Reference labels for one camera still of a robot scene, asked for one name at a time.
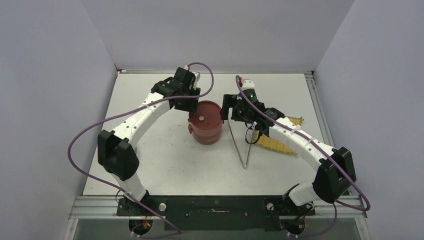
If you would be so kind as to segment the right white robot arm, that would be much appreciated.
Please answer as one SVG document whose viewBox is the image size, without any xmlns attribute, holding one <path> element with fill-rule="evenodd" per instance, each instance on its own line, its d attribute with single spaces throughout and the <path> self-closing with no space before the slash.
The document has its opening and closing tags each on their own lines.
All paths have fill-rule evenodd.
<svg viewBox="0 0 424 240">
<path fill-rule="evenodd" d="M 314 179 L 297 183 L 283 196 L 282 207 L 289 214 L 297 213 L 304 204 L 316 200 L 332 204 L 356 181 L 348 149 L 336 149 L 313 138 L 278 109 L 265 107 L 253 88 L 239 94 L 225 94 L 221 118 L 251 125 L 261 135 L 288 146 L 311 166 Z"/>
</svg>

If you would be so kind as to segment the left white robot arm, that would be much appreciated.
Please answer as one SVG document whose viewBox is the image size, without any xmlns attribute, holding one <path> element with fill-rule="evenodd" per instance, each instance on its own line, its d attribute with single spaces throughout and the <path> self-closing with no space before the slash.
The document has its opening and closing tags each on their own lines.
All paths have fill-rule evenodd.
<svg viewBox="0 0 424 240">
<path fill-rule="evenodd" d="M 129 208 L 136 215 L 148 211 L 148 190 L 137 174 L 140 165 L 137 144 L 156 120 L 171 109 L 194 112 L 198 106 L 197 87 L 200 73 L 189 67 L 177 68 L 174 76 L 153 85 L 140 110 L 110 131 L 97 136 L 98 163 L 112 175 L 130 200 Z"/>
</svg>

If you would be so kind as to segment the red round lid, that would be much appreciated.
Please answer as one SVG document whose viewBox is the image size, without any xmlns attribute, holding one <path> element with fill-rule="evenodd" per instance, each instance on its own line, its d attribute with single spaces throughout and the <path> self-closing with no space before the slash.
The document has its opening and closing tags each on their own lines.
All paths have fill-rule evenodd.
<svg viewBox="0 0 424 240">
<path fill-rule="evenodd" d="M 213 101 L 200 101 L 196 111 L 188 114 L 188 122 L 193 130 L 211 130 L 218 127 L 223 123 L 221 107 Z"/>
</svg>

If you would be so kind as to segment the steel tongs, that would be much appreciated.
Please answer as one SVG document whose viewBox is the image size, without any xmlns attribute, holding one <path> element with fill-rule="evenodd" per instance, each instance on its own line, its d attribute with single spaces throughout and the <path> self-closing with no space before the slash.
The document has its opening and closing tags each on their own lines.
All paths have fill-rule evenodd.
<svg viewBox="0 0 424 240">
<path fill-rule="evenodd" d="M 250 138 L 252 136 L 251 131 L 244 129 L 242 132 L 238 132 L 233 121 L 226 120 L 225 123 L 241 169 L 247 171 L 251 162 L 253 146 L 245 142 L 245 137 Z"/>
</svg>

